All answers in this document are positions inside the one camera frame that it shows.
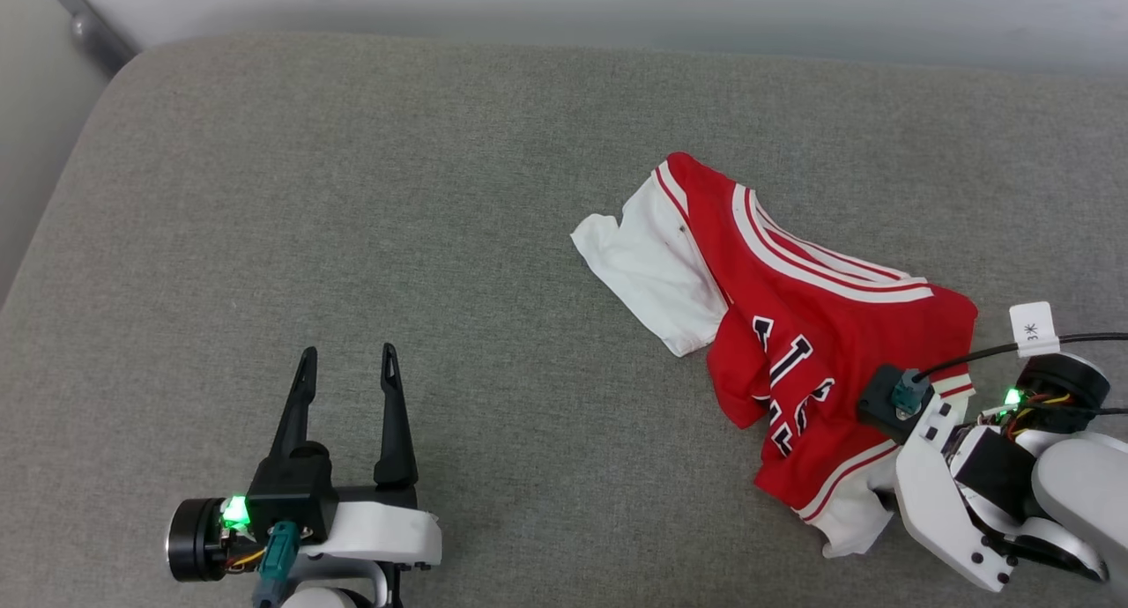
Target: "white label tag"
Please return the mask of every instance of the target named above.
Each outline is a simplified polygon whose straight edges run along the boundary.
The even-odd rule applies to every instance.
[[[1061,350],[1061,343],[1054,331],[1049,302],[1016,303],[1011,307],[1011,329],[1014,332],[1015,343],[1019,343],[1020,358],[1048,355]]]

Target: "yellow wire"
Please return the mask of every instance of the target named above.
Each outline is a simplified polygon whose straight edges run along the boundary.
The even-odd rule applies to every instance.
[[[265,548],[262,549],[262,550],[259,550],[258,553],[256,553],[254,555],[248,555],[247,557],[244,557],[243,559],[239,559],[235,564],[230,564],[230,566],[228,569],[235,569],[237,566],[243,566],[243,564],[247,564],[249,562],[254,562],[255,559],[258,559],[259,557],[262,557],[264,553],[266,553]]]
[[[1064,396],[1064,397],[1058,397],[1058,398],[1056,398],[1056,399],[1048,399],[1048,400],[1045,400],[1045,402],[1039,402],[1039,403],[1041,403],[1041,404],[1043,404],[1043,405],[1050,405],[1050,404],[1059,404],[1059,403],[1061,403],[1061,402],[1067,402],[1068,399],[1070,399],[1070,398],[1072,398],[1072,396],[1073,396],[1073,395],[1066,395],[1066,396]],[[1028,407],[1028,408],[1025,408],[1025,409],[1021,411],[1021,412],[1020,412],[1019,414],[1014,415],[1014,420],[1015,420],[1015,421],[1017,421],[1017,420],[1022,418],[1023,416],[1025,416],[1026,414],[1029,414],[1029,413],[1031,413],[1031,412],[1033,412],[1033,411],[1034,411],[1034,408],[1032,408],[1032,407]],[[1025,430],[1019,430],[1019,431],[1015,431],[1014,435],[1012,435],[1011,438],[1012,438],[1012,439],[1017,439],[1017,438],[1019,438],[1019,434],[1021,434],[1021,433],[1023,433],[1023,432],[1025,432]]]

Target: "red and white clothing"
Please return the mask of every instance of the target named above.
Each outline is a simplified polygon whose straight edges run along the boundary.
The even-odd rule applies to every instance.
[[[572,240],[673,354],[713,343],[722,411],[740,428],[768,418],[756,484],[826,532],[826,556],[867,550],[891,517],[873,492],[892,487],[897,446],[857,422],[857,398],[883,363],[967,354],[975,303],[795,238],[754,191],[682,153],[620,223],[589,215]],[[931,379],[957,408],[975,394],[966,367]]]

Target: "gray couch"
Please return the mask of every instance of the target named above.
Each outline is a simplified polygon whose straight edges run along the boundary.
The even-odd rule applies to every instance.
[[[246,579],[171,581],[169,516],[246,487],[308,344],[311,438],[365,482],[385,341],[446,538],[408,607],[1110,605],[1029,564],[979,591],[897,522],[823,559],[751,484],[763,428],[569,231],[685,150],[794,233],[970,296],[977,344],[1036,299],[1060,332],[1125,328],[1126,147],[1113,79],[338,34],[142,54],[0,312],[0,605],[248,605]],[[1075,352],[1123,405],[1128,349]],[[976,364],[976,405],[1019,367]]]

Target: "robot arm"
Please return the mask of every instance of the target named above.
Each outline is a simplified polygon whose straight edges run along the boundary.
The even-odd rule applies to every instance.
[[[1085,431],[1111,413],[1099,409],[1109,393],[1099,369],[1075,355],[1031,358],[1015,403],[966,425],[931,388],[906,412],[910,376],[880,370],[858,414],[902,444],[895,488],[916,540],[992,591],[1022,559],[1125,585],[1128,446]]]
[[[442,559],[442,532],[417,509],[418,472],[396,350],[384,346],[385,394],[380,459],[373,484],[334,487],[328,450],[306,440],[316,391],[317,351],[307,349],[271,452],[246,496],[180,504],[166,540],[177,581],[218,581],[257,573],[254,608],[399,608],[400,574]],[[368,579],[372,599],[311,580]]]

